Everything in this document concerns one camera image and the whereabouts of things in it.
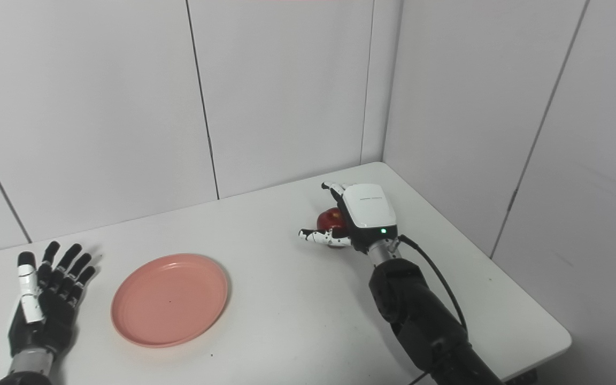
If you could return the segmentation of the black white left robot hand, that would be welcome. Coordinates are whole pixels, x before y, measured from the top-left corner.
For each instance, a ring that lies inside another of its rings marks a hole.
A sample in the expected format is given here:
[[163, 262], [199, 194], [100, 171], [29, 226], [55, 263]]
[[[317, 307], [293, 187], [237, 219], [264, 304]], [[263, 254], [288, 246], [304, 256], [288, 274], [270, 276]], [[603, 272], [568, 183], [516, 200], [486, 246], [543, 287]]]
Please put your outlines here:
[[56, 260], [59, 249], [57, 241], [49, 243], [39, 265], [31, 251], [18, 256], [20, 299], [8, 331], [12, 357], [39, 349], [58, 360], [73, 343], [79, 303], [96, 268], [80, 244]]

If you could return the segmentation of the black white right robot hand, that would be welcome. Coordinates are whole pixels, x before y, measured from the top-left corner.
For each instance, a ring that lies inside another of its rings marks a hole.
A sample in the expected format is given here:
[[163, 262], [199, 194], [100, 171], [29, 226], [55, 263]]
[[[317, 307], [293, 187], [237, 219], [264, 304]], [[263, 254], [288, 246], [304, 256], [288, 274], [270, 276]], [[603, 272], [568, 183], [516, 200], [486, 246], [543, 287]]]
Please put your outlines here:
[[344, 225], [301, 229], [301, 239], [328, 247], [352, 247], [367, 255], [375, 246], [398, 238], [396, 213], [380, 185], [323, 182], [321, 188], [332, 195]]

